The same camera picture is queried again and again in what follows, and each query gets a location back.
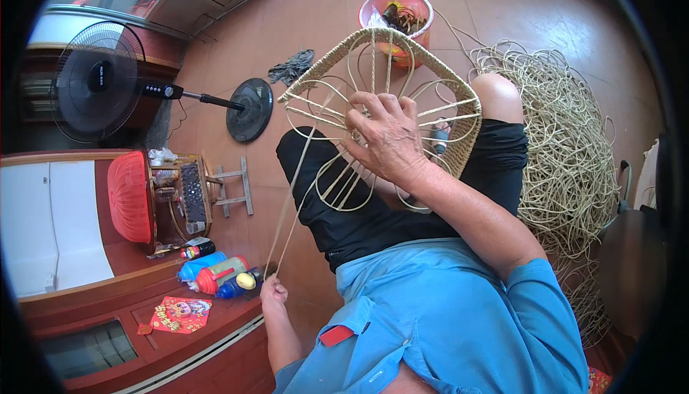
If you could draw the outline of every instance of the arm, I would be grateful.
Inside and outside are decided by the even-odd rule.
[[[487,265],[507,281],[517,266],[546,258],[529,229],[507,210],[447,174],[423,154],[416,103],[390,94],[356,92],[352,104],[363,104],[371,114],[347,114],[349,129],[357,129],[368,147],[343,140],[349,154],[376,175],[392,182],[450,224]]]
[[[280,284],[280,280],[270,276],[261,287],[261,304],[263,307],[263,323],[268,333],[268,360],[273,374],[305,358],[304,350],[285,308],[287,289]]]

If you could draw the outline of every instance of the fan control panel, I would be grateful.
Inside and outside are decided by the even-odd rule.
[[[160,99],[179,99],[184,89],[172,84],[149,80],[142,84],[141,95]]]

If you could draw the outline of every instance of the shirt pocket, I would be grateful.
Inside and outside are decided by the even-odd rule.
[[[318,332],[316,344],[320,344],[320,335],[338,325],[344,325],[352,330],[354,334],[359,335],[368,328],[369,318],[371,317],[371,310],[375,303],[368,297],[362,295],[355,300],[345,304],[340,310],[335,312],[328,325],[323,327]]]

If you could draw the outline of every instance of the orange thermos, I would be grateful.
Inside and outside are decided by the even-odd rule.
[[[215,295],[218,288],[239,273],[244,273],[251,268],[243,256],[237,255],[218,264],[206,267],[198,272],[194,282],[188,282],[189,289],[196,292]]]

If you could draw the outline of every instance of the blue shirt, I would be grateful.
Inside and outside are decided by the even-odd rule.
[[[355,335],[281,369],[275,393],[377,393],[400,361],[440,393],[585,393],[572,308],[546,260],[504,285],[460,238],[415,240],[337,269]]]

